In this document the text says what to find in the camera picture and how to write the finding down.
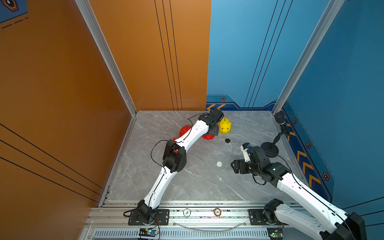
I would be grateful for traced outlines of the yellow piggy bank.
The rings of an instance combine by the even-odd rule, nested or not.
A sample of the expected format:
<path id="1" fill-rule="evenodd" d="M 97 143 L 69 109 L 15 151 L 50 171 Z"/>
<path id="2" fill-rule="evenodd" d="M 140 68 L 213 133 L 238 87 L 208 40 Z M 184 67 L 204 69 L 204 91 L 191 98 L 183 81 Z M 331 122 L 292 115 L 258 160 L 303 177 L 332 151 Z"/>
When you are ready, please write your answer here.
<path id="1" fill-rule="evenodd" d="M 228 118 L 223 118 L 219 123 L 219 133 L 228 134 L 232 129 L 232 123 Z"/>

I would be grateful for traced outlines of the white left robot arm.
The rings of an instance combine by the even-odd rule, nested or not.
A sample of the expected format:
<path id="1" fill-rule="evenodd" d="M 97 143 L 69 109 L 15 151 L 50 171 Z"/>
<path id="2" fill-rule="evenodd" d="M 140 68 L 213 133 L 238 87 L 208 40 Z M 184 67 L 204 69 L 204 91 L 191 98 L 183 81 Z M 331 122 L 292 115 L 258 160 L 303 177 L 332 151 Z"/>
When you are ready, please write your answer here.
<path id="1" fill-rule="evenodd" d="M 161 172 L 149 193 L 137 205 L 138 214 L 143 218 L 145 224 L 157 220 L 156 209 L 159 207 L 162 196 L 171 180 L 186 166 L 188 150 L 202 136 L 217 136 L 219 133 L 218 123 L 223 118 L 224 113 L 220 109 L 202 113 L 191 129 L 184 135 L 174 141 L 167 141 Z"/>

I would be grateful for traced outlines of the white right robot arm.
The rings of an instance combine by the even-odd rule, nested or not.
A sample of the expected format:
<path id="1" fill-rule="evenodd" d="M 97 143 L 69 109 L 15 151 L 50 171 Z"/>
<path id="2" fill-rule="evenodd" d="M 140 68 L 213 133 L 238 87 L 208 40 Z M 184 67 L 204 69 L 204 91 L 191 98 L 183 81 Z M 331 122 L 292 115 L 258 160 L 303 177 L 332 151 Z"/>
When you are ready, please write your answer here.
<path id="1" fill-rule="evenodd" d="M 264 206 L 264 222 L 269 225 L 286 224 L 314 240 L 365 240 L 367 239 L 364 219 L 357 213 L 348 214 L 331 204 L 299 181 L 291 169 L 275 162 L 271 163 L 264 150 L 241 145 L 244 158 L 231 163 L 236 174 L 251 174 L 261 177 L 265 183 L 283 191 L 309 214 L 303 214 L 289 207 L 283 201 L 273 199 Z"/>

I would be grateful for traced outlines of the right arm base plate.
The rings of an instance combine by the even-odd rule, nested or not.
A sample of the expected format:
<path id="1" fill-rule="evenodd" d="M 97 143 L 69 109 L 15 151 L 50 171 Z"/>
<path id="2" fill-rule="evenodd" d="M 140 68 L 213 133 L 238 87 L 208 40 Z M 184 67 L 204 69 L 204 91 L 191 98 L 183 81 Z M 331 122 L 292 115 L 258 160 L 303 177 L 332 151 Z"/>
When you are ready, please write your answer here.
<path id="1" fill-rule="evenodd" d="M 280 222 L 277 218 L 275 211 L 268 209 L 249 209 L 249 220 L 252 226 L 266 225 L 266 226 L 277 226 L 279 224 L 287 225 L 286 223 Z"/>

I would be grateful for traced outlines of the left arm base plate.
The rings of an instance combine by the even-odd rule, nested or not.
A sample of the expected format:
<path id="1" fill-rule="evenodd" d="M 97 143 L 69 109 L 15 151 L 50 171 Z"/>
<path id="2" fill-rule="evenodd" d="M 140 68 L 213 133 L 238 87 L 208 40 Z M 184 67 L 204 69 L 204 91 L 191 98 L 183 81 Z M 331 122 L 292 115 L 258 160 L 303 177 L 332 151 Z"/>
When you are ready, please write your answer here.
<path id="1" fill-rule="evenodd" d="M 170 210 L 169 209 L 157 209 L 153 216 L 149 220 L 144 219 L 138 212 L 137 209 L 130 212 L 130 217 L 128 220 L 129 226 L 144 226 L 150 225 L 154 226 L 157 223 L 160 223 L 161 226 L 167 226 L 170 219 Z"/>

